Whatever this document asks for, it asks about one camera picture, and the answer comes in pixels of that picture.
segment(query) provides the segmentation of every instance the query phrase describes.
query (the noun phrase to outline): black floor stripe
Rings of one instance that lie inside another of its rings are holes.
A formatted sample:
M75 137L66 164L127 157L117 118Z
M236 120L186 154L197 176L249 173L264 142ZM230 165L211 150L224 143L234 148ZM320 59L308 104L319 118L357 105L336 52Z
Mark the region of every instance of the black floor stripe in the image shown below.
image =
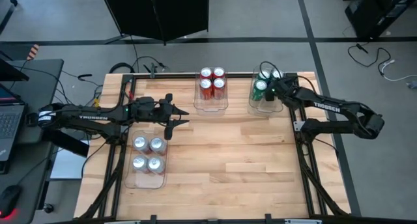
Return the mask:
M121 40L128 35L115 36L105 40L67 40L67 41L2 41L0 45L30 45L39 46L93 46L93 45L131 45L131 44L164 44L154 39ZM206 44L206 43L245 43L245 42L293 42L293 43L340 43L340 42L368 42L362 38L282 38L282 37L253 37L253 38L178 38L167 44ZM417 42L415 37L376 38L373 42Z
M6 13L6 16L3 18L3 21L0 24L0 35L5 30L8 21L12 17L12 14L14 12L14 9L15 9L15 6L12 3L10 3L10 8L8 9L8 11Z
M304 26L306 27L307 37L309 38L311 53L313 55L314 63L315 63L316 70L317 70L317 76L320 81L322 93L326 96L330 96L330 91L327 85L326 76L324 74L323 65L321 63L321 59L319 55L319 50L317 49L313 30L311 28L310 20L308 18L306 4L304 3L304 0L298 0L298 4L300 5L302 19L304 21ZM337 120L336 114L333 112L328 111L328 116L330 120ZM349 163L347 161L346 151L345 151L345 147L343 146L343 141L341 139L341 136L334 134L334 141L335 141L335 146L339 150L340 169L342 172L343 181L345 183L345 189L347 191L347 197L348 197L349 204L351 207L351 212L355 216L360 216L358 197L356 196L354 184L352 181L352 174L349 168Z

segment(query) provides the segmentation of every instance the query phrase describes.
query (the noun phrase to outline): black desk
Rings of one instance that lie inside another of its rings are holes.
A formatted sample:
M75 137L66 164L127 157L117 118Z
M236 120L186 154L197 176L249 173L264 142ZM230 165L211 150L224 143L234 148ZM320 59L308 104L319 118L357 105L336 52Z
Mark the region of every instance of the black desk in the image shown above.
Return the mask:
M21 66L24 61L10 62L13 65ZM26 68L48 72L59 78L64 61L55 60L33 60L26 63ZM23 101L29 104L29 112L36 112L39 107L48 105L53 100L53 94L57 81L53 77L40 72L23 70L30 77L28 82L16 82L12 91L19 94ZM33 137L41 137L38 128L25 128L18 136L21 142L37 141ZM54 146L50 142L39 142L35 144L19 144L14 148L14 157L10 161L8 174L0 175L0 192L7 186L16 184L29 170L38 164L45 157L51 155ZM0 223L30 223L32 222L35 210L38 208L40 195L45 189L45 178L48 169L51 169L50 161L45 160L34 169L22 181L23 188L15 211L6 219L0 219Z

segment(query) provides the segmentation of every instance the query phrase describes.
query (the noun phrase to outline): laptop keyboard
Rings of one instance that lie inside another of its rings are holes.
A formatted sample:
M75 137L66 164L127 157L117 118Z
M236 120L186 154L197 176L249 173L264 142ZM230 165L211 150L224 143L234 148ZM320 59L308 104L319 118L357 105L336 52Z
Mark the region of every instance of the laptop keyboard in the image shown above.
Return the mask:
M0 138L11 138L18 127L20 113L0 113Z

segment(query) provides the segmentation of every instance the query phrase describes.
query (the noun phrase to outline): soda can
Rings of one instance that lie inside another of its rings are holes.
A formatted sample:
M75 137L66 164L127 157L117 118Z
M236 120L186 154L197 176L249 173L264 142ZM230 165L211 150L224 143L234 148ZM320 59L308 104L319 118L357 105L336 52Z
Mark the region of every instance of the soda can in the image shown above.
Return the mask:
M204 100L210 100L212 97L211 81L209 79L202 79L200 81L201 98Z
M149 147L148 139L143 136L139 136L135 138L133 147L139 152L142 152L144 154L149 154L152 152L151 148Z
M225 96L225 80L218 78L213 82L213 97L217 100L221 100Z
M154 174L163 175L165 172L164 160L159 156L149 158L148 169Z
M151 140L151 149L158 155L164 156L167 152L167 143L159 137L153 138Z
M213 79L224 78L225 76L226 76L226 72L224 71L223 68L221 67L214 68Z
M258 75L256 76L256 80L261 80L261 81L265 81L268 82L270 79L270 72L262 70L261 72L258 73Z
M284 77L284 72L282 72L281 70L276 70L273 69L271 72L271 81L275 81L277 79L283 78Z
M266 84L266 81L256 81L255 84L253 85L253 90L252 90L252 100L253 101L261 101L264 94L265 94L265 90L268 87L268 85Z
M146 156L136 156L133 159L133 168L136 171L140 171L142 173L149 173L149 169L148 169L148 158L146 158Z
M213 75L211 72L211 68L203 68L200 71L200 79L212 79Z

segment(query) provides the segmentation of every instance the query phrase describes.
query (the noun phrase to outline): gray floor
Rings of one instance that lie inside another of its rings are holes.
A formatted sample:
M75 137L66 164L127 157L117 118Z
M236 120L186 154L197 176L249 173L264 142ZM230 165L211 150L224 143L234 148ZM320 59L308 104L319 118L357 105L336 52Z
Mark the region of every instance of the gray floor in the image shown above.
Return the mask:
M342 0L305 0L315 37L354 37L344 15ZM384 36L417 36L417 7L408 9ZM307 36L297 0L210 0L210 32L193 37L300 37ZM119 32L103 0L21 0L0 41L104 40ZM352 61L347 48L354 44L318 43L319 55L330 93L336 98L361 101L384 115L386 126L373 141L343 136L352 179L363 216L417 219L417 160L414 133L417 91L407 81L383 79L377 67L364 68ZM352 54L370 63L376 49L384 47L396 63L390 77L417 74L417 42L369 44L369 55ZM242 42L209 44L136 45L139 55L152 55L173 72L196 71L204 66L222 66L230 71L252 71L261 61L271 61L285 71L316 71L308 43ZM37 59L58 58L72 74L93 74L102 83L110 67L132 64L133 45L41 46ZM141 64L150 64L143 60ZM94 85L61 75L68 97L75 104L91 99ZM33 223L68 220L79 190L78 181L54 182L47 202L57 207L53 214L37 212ZM65 195L54 200L53 196Z

